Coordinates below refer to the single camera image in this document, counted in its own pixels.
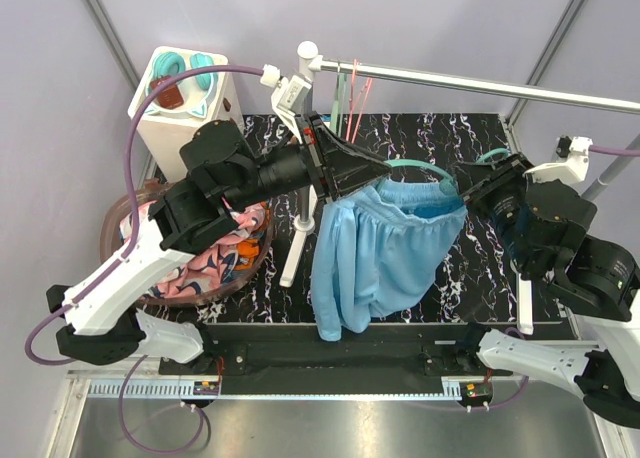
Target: white box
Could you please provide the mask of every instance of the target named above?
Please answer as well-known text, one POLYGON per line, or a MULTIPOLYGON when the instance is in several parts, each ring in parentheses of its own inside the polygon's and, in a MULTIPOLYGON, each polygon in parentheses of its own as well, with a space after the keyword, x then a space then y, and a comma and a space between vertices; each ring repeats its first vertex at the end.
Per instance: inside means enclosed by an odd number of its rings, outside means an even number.
MULTIPOLYGON (((128 113, 130 118, 146 97, 145 91, 149 85, 153 61, 160 53, 167 51, 173 51, 181 55, 184 58, 187 69, 190 68, 189 58, 196 53, 211 56, 213 63, 216 65, 229 63, 227 57, 214 53, 185 50, 171 46, 156 48, 129 105, 128 113)), ((138 133, 140 133, 151 155, 158 163, 158 167, 170 183, 179 181, 186 176, 187 168, 180 158, 179 151, 184 144, 193 139, 193 134, 202 125, 212 120, 232 120, 244 132, 244 121, 231 73, 218 73, 217 91, 215 96, 212 92, 211 97, 207 100, 208 106, 203 117, 194 116, 188 111, 198 108, 198 106, 194 105, 201 103, 206 95, 196 84, 195 78, 183 80, 178 87, 185 99, 184 105, 175 110, 163 110, 155 106, 155 114, 145 113, 138 125, 138 133)))

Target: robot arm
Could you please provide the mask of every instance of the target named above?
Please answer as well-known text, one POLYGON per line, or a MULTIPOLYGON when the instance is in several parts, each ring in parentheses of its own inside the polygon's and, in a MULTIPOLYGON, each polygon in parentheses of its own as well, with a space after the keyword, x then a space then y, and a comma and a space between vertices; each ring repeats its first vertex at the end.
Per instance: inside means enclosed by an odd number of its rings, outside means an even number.
POLYGON ((640 428, 640 270, 623 247, 587 234, 596 206, 565 184, 581 174, 568 168, 587 163, 580 153, 555 166, 533 167, 516 154, 451 172, 469 212, 494 225, 521 276, 589 322, 606 351, 551 349, 477 325, 459 346, 489 368, 554 384, 603 418, 640 428))
MULTIPOLYGON (((278 102, 285 100, 279 95, 278 102)), ((94 278, 122 261, 64 314, 67 326, 56 335, 63 355, 96 365, 136 351, 193 361, 213 346, 204 330, 151 317, 132 305, 176 266, 237 227, 229 207, 242 211, 309 185, 320 200, 336 200, 389 174, 390 167, 375 154, 333 135, 319 116, 294 119, 299 141, 289 144, 287 137, 260 156, 253 155, 231 122, 210 122, 196 132, 180 150, 187 177, 152 205, 134 251, 123 259, 125 245, 82 283, 54 285, 47 292, 51 312, 72 305, 94 278)))

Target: gray floor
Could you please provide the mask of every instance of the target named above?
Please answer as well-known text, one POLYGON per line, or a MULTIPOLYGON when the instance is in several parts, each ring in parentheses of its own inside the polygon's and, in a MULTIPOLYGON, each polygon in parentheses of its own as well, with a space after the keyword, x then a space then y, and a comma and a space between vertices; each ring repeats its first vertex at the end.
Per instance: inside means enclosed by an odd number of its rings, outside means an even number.
MULTIPOLYGON (((513 383, 499 383, 500 395, 513 383)), ((129 400, 130 428, 144 422, 164 400, 129 400)), ((532 383, 521 399, 489 413, 451 412, 407 403, 230 402, 206 411, 212 433, 192 457, 604 457, 591 415, 580 400, 559 389, 532 383)), ((142 427, 142 443, 168 449, 193 435, 197 419, 176 409, 142 427)), ((151 456, 122 438, 116 401, 87 402, 74 458, 151 456)))

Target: pile of clothes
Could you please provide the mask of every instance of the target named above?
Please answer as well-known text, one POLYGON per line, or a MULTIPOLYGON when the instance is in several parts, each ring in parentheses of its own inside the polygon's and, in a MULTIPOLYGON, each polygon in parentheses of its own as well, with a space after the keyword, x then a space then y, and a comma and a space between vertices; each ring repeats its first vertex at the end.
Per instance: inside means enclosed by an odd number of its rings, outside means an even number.
MULTIPOLYGON (((138 207, 140 221, 149 216, 151 201, 138 207)), ((238 228, 215 242, 204 253, 186 265, 179 266, 143 298, 172 299, 198 296, 233 282, 251 269, 261 252, 261 238, 269 224, 266 203, 247 207, 243 213, 231 211, 238 228)), ((126 242, 131 236, 131 214, 120 222, 120 237, 126 242)))

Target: laundry basket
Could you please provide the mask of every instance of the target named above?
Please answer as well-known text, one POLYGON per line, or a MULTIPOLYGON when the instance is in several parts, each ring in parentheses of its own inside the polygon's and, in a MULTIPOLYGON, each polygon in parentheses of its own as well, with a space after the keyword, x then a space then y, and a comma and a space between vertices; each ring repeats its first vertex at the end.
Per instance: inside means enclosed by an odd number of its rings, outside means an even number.
MULTIPOLYGON (((149 180, 145 183, 144 188, 136 191, 136 197, 138 198, 138 205, 148 203, 149 201, 155 201, 159 199, 171 185, 161 185, 156 180, 149 180)), ((104 263, 118 248, 123 244, 120 237, 120 222, 130 213, 128 197, 124 196, 118 200, 107 213, 102 224, 102 232, 100 234, 100 260, 104 263)), ((198 306, 210 303, 212 301, 219 301, 226 298, 232 293, 235 293, 249 281, 258 272, 262 262, 269 252, 271 241, 273 240, 273 220, 272 213, 267 210, 266 214, 266 228, 262 237, 260 238, 260 253, 253 262, 251 268, 244 271, 242 275, 236 278, 230 283, 226 283, 216 288, 215 290, 207 291, 199 295, 185 296, 179 298, 151 298, 147 296, 141 296, 139 303, 149 305, 164 305, 164 306, 198 306)))

